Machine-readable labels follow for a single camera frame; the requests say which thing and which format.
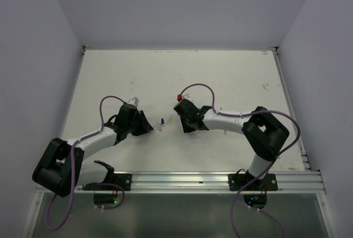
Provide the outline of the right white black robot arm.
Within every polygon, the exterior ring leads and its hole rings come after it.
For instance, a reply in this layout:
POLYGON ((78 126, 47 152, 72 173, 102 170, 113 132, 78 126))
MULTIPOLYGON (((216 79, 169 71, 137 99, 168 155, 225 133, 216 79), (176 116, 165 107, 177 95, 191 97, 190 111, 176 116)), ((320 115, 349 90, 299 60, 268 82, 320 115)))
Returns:
POLYGON ((250 116, 231 117, 231 113, 214 112, 211 106, 198 108, 188 99, 180 100, 174 111, 180 117, 184 133, 201 130, 224 130, 244 135, 255 152, 245 182, 250 189, 265 184, 270 164, 279 156, 288 139, 288 129, 264 107, 257 107, 250 116))

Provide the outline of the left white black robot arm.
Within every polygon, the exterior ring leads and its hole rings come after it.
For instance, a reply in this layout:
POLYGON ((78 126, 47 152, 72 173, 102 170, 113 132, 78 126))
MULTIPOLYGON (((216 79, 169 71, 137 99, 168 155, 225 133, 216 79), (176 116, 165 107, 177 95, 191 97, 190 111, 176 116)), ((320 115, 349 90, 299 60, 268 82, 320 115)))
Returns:
POLYGON ((124 103, 117 114, 92 134, 70 140, 52 139, 33 171, 32 180, 60 197, 71 194, 76 186, 113 188, 119 183, 113 166, 98 160, 85 164, 84 160, 117 145, 129 134, 141 136, 151 131, 153 127, 144 112, 124 103))

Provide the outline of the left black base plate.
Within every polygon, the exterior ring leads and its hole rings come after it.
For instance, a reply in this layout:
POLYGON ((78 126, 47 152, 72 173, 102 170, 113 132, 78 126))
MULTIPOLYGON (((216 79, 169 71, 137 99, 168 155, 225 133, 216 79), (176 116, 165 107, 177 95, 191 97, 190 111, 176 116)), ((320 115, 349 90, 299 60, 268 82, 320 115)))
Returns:
MULTIPOLYGON (((130 173, 112 173, 103 183, 115 184, 124 191, 130 191, 132 182, 132 174, 130 173)), ((114 186, 103 186, 102 183, 90 183, 83 186, 85 191, 118 191, 114 186)))

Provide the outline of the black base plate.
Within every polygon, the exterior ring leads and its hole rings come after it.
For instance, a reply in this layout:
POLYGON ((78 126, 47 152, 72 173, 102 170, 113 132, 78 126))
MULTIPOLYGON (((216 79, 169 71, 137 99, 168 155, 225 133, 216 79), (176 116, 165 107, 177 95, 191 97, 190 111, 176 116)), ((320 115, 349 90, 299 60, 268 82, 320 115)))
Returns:
MULTIPOLYGON (((228 175, 228 184, 230 191, 239 191, 244 185, 249 183, 253 176, 247 173, 231 173, 228 175)), ((277 179, 275 174, 268 173, 262 179, 257 179, 254 183, 247 186, 244 191, 277 191, 277 179)))
MULTIPOLYGON (((124 191, 130 191, 132 182, 132 174, 130 173, 112 173, 103 183, 115 184, 124 191)), ((114 186, 103 186, 102 183, 90 183, 83 186, 85 191, 118 191, 114 186)))

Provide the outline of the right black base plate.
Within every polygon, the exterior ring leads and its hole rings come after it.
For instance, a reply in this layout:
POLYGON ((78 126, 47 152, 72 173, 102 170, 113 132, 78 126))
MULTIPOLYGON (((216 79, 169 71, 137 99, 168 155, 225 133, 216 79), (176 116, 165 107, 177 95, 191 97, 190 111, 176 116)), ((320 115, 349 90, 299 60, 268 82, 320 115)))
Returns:
MULTIPOLYGON (((231 173, 228 175, 228 184, 230 191, 239 191, 244 185, 249 183, 253 176, 247 173, 231 173)), ((268 173, 262 179, 257 179, 254 183, 247 186, 244 191, 277 191, 277 179, 275 174, 268 173)))

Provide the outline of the right side aluminium rail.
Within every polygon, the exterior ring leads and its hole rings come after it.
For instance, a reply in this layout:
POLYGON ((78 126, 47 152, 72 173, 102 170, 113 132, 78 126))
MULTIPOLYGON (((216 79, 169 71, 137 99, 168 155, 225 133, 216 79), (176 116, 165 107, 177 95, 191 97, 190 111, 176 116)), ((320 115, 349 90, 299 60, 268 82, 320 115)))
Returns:
MULTIPOLYGON (((272 54, 274 56, 274 60, 275 60, 276 67, 277 67, 277 71, 279 73, 282 89, 283 89, 284 94, 285 94, 285 100, 286 100, 286 103, 287 103, 287 106, 288 106, 288 111, 290 113, 290 116, 293 117, 296 120, 295 112, 293 110, 291 98, 290 98, 290 95, 289 95, 289 92, 288 92, 287 84, 286 84, 286 81, 285 81, 285 78, 284 78, 284 74, 283 74, 283 71, 282 71, 282 68, 281 68, 281 64, 280 64, 279 47, 278 46, 272 47, 271 51, 272 51, 272 54)), ((312 169, 311 169, 311 166, 310 166, 310 163, 309 163, 309 160, 308 160, 308 156, 307 156, 306 150, 304 148, 304 144, 303 144, 301 136, 299 137, 298 145, 299 145, 299 149, 300 149, 300 153, 301 153, 304 169, 305 169, 305 171, 310 171, 311 172, 312 169)))

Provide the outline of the aluminium rail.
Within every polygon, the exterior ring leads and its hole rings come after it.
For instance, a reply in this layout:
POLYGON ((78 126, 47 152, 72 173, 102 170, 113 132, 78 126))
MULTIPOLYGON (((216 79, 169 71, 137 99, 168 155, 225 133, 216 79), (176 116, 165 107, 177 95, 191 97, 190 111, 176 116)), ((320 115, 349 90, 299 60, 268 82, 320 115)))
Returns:
MULTIPOLYGON (((130 193, 228 194, 228 175, 236 172, 115 172, 132 174, 130 193)), ((320 172, 271 172, 277 179, 277 191, 244 191, 243 194, 325 193, 320 172)))
MULTIPOLYGON (((274 56, 274 60, 275 60, 276 67, 277 67, 277 71, 279 73, 282 89, 283 89, 284 94, 285 94, 285 100, 286 100, 286 103, 287 103, 287 106, 288 106, 288 111, 290 113, 290 116, 293 117, 296 120, 295 112, 293 110, 291 98, 290 98, 290 95, 289 95, 289 92, 288 92, 287 84, 286 84, 286 81, 285 81, 285 78, 284 78, 284 74, 283 74, 283 71, 282 71, 282 68, 281 68, 281 64, 280 64, 279 47, 278 46, 272 47, 271 51, 272 51, 272 54, 274 56)), ((310 163, 309 163, 309 160, 308 160, 308 156, 307 156, 306 150, 304 148, 304 144, 303 144, 301 136, 299 137, 298 145, 299 145, 299 149, 300 149, 300 153, 301 153, 304 169, 305 169, 305 171, 310 171, 311 172, 312 169, 311 169, 311 166, 310 166, 310 163)))

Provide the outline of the aluminium front rail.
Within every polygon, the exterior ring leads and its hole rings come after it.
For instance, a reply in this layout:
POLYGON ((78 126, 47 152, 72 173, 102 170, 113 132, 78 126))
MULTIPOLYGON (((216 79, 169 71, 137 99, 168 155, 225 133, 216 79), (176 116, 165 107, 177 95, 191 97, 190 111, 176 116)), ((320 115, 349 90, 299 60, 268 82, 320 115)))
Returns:
MULTIPOLYGON (((115 172, 132 174, 130 193, 228 194, 228 175, 236 172, 115 172)), ((277 179, 277 191, 244 191, 243 194, 325 193, 320 172, 271 172, 277 179)))

